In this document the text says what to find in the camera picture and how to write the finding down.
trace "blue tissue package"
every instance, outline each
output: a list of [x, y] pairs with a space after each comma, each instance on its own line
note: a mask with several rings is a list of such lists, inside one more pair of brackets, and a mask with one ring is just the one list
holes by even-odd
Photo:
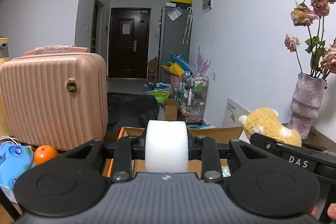
[[0, 185], [13, 191], [16, 179], [31, 168], [33, 151], [27, 146], [0, 144]]

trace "tangerine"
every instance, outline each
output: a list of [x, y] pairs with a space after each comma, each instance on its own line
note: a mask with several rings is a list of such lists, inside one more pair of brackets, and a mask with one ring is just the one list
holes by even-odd
[[48, 160], [51, 160], [58, 156], [55, 148], [50, 145], [39, 146], [34, 153], [35, 165], [40, 165]]

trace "black cloth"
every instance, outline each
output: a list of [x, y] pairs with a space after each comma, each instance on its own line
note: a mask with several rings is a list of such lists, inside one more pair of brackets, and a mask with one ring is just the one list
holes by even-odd
[[119, 132], [122, 127], [145, 128], [149, 120], [157, 120], [160, 107], [153, 95], [107, 93], [108, 131]]

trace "purple ceramic vase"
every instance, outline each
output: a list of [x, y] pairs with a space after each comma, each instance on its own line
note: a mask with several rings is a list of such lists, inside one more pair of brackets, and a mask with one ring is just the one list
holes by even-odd
[[290, 104], [293, 113], [287, 127], [297, 130], [302, 140], [308, 138], [312, 120], [319, 116], [325, 83], [304, 73], [298, 75]]

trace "white foam roll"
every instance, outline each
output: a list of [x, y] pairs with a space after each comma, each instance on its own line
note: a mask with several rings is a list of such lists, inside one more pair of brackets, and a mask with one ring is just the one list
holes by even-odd
[[188, 172], [188, 135], [185, 122], [149, 121], [145, 168], [152, 173]]

